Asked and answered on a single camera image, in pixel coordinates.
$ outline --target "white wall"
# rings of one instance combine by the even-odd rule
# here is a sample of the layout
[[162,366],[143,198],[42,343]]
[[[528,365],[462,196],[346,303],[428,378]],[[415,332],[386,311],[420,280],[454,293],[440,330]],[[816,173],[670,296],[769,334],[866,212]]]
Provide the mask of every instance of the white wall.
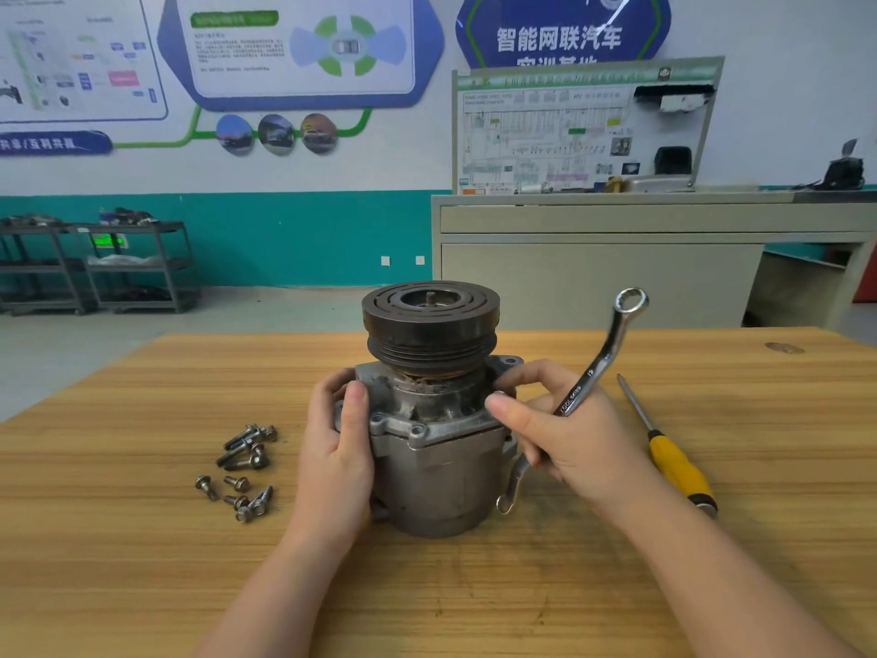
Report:
[[[144,1],[154,34],[163,0]],[[376,110],[366,131],[341,139],[329,157],[298,146],[278,158],[257,146],[236,158],[200,140],[108,157],[6,159],[0,196],[450,188],[450,73],[467,68],[454,32],[462,0],[432,2],[445,47],[421,102]],[[877,0],[670,2],[673,24],[661,56],[727,57],[700,182],[816,180],[842,142],[865,134],[857,154],[866,158],[868,181],[877,182]],[[193,104],[161,67],[175,131]],[[287,117],[298,124],[308,112]],[[359,119],[359,111],[324,112],[342,128]],[[255,127],[261,114],[244,117]],[[214,128],[217,118],[203,113],[199,128]]]

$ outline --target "wood grain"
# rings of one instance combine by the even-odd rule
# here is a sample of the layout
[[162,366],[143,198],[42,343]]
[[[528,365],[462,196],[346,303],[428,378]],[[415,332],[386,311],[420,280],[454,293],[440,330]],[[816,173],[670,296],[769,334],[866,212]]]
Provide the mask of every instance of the wood grain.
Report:
[[[584,369],[603,336],[503,332],[497,350]],[[363,334],[166,337],[0,425],[0,653],[190,653],[290,516],[314,381],[367,358]],[[877,351],[813,329],[633,331],[613,371],[703,468],[722,526],[877,653]],[[193,484],[218,477],[221,444],[252,421],[280,431],[274,464],[250,476],[275,486],[276,504],[238,525]],[[639,556],[536,473],[514,513],[458,538],[367,530],[313,653],[690,650]]]

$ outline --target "teal wall stripe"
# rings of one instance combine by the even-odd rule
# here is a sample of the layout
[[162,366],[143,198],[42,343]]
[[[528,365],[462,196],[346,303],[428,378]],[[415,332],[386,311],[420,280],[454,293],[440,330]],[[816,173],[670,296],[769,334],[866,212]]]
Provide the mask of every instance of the teal wall stripe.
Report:
[[[0,217],[38,212],[94,222],[101,209],[144,210],[186,223],[208,285],[379,286],[432,278],[430,199],[450,193],[6,196]],[[426,265],[415,264],[418,255]]]

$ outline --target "hand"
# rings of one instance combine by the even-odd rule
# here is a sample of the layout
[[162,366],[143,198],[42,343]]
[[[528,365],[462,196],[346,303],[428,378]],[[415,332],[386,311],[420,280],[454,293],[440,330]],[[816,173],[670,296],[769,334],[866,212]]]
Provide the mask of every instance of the hand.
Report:
[[[542,465],[598,511],[609,512],[617,504],[641,498],[643,485],[659,481],[660,473],[634,443],[612,400],[599,386],[573,415],[551,415],[578,380],[579,375],[556,362],[529,362],[500,376],[497,389],[539,382],[549,394],[521,403],[495,393],[484,405],[518,434],[533,466]],[[551,455],[551,463],[541,462],[540,447]]]
[[[333,408],[344,397],[341,433]],[[352,369],[314,387],[298,456],[298,491],[287,539],[343,556],[368,513],[375,464],[368,440],[368,390]]]

